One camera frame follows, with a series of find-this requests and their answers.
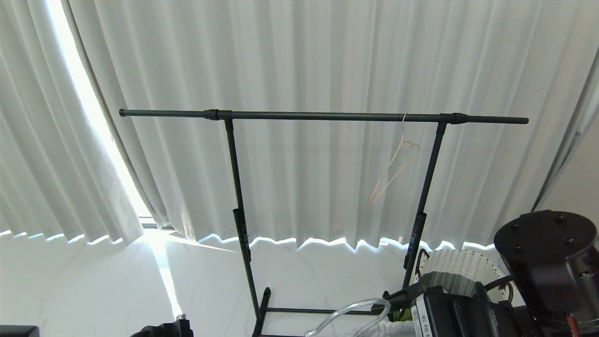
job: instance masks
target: garment rack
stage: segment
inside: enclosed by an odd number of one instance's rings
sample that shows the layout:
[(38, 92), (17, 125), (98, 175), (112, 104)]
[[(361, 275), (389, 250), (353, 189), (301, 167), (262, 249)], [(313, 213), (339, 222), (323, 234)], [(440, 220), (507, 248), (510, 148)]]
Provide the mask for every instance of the garment rack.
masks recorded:
[[(187, 117), (187, 118), (205, 118), (211, 121), (225, 121), (227, 141), (229, 145), (229, 155), (231, 157), (231, 166), (233, 180), (235, 184), (235, 196), (237, 198), (237, 208), (233, 210), (235, 226), (237, 228), (237, 237), (241, 247), (241, 256), (243, 265), (246, 270), (247, 283), (250, 288), (252, 297), (252, 305), (254, 314), (256, 315), (256, 325), (252, 337), (294, 337), (282, 335), (263, 335), (262, 328), (264, 320), (268, 312), (294, 312), (308, 314), (331, 314), (335, 310), (332, 309), (298, 309), (298, 308), (273, 308), (268, 306), (271, 296), (270, 288), (266, 288), (262, 295), (260, 304), (256, 295), (256, 285), (252, 275), (252, 266), (250, 264), (252, 258), (250, 255), (250, 245), (247, 238), (246, 217), (243, 207), (243, 196), (241, 195), (241, 179), (239, 175), (239, 166), (237, 163), (237, 150), (235, 148), (235, 136), (233, 132), (234, 119), (274, 119), (274, 120), (293, 120), (293, 121), (372, 121), (372, 122), (432, 122), (437, 123), (437, 132), (435, 141), (432, 146), (432, 153), (428, 161), (426, 176), (420, 194), (420, 202), (416, 212), (416, 219), (412, 227), (412, 235), (408, 251), (404, 259), (404, 268), (406, 274), (404, 276), (402, 288), (410, 285), (410, 277), (414, 269), (416, 261), (416, 251), (418, 250), (424, 223), (426, 221), (426, 213), (424, 206), (428, 191), (431, 186), (432, 175), (437, 163), (437, 157), (441, 148), (441, 142), (445, 129), (448, 124), (464, 124), (464, 123), (492, 123), (492, 124), (527, 124), (528, 118), (520, 117), (502, 117), (502, 116), (469, 116), (463, 113), (440, 113), (437, 115), (426, 114), (400, 114), (400, 113), (322, 113), (322, 112), (245, 112), (231, 110), (204, 110), (204, 111), (181, 111), (181, 110), (127, 110), (120, 109), (119, 114), (123, 117), (130, 116), (151, 116), (151, 117)], [(371, 311), (350, 311), (348, 314), (354, 315), (378, 315)]]

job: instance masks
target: laundry basket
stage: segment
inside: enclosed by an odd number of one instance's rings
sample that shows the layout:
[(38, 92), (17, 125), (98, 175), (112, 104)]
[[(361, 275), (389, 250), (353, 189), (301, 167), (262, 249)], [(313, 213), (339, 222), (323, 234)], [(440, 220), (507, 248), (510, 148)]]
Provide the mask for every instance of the laundry basket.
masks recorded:
[[(497, 267), (481, 253), (462, 249), (450, 249), (418, 254), (415, 282), (427, 287), (442, 286), (448, 293), (471, 297), (475, 293), (474, 283), (489, 284), (501, 278)], [(491, 302), (512, 301), (511, 283), (488, 291)]]

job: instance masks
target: white marble floor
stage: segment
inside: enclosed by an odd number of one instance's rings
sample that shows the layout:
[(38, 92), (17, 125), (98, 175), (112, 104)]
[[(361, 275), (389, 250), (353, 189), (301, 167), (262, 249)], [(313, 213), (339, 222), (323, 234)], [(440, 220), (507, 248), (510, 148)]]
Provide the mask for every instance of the white marble floor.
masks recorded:
[[(128, 247), (3, 236), (0, 323), (39, 325), (42, 337), (129, 336), (182, 312), (196, 336), (251, 336), (255, 321), (239, 243), (203, 243), (230, 251), (156, 236)], [(494, 249), (470, 248), (500, 264)], [(404, 254), (393, 243), (353, 250), (312, 242), (297, 249), (295, 242), (259, 240), (252, 245), (258, 299), (265, 287), (272, 290), (270, 306), (278, 307), (335, 309), (380, 297), (399, 290)], [(263, 333), (302, 335), (323, 317), (269, 313)], [(344, 336), (369, 319), (341, 317), (321, 335)]]

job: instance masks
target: red wire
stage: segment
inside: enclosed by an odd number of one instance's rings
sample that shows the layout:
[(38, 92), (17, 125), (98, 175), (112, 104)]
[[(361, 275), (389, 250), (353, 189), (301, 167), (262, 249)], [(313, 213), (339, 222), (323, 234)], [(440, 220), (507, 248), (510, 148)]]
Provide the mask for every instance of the red wire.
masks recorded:
[(580, 337), (580, 334), (578, 333), (578, 329), (576, 328), (576, 322), (574, 321), (574, 316), (568, 315), (568, 317), (566, 317), (565, 320), (568, 323), (568, 327), (570, 328), (570, 333), (572, 334), (572, 337)]

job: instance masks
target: wall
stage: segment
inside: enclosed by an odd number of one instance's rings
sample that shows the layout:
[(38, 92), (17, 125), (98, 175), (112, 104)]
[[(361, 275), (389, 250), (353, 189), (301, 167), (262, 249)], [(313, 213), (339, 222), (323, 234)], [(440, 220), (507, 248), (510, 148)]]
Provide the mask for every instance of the wall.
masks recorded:
[(591, 122), (538, 209), (586, 216), (599, 226), (599, 118)]
[[(172, 293), (196, 336), (250, 336), (255, 319), (236, 240), (204, 242), (155, 237), (128, 247), (102, 241), (46, 242), (43, 237), (0, 238), (0, 323), (35, 324), (42, 337), (129, 336), (145, 325), (173, 321), (161, 272), (173, 278)], [(479, 250), (501, 265), (494, 249)], [(272, 289), (270, 305), (338, 308), (400, 289), (406, 248), (345, 243), (256, 241), (252, 267), (258, 299)], [(264, 333), (302, 335), (323, 315), (270, 313)], [(371, 317), (341, 317), (323, 336), (344, 336)]]

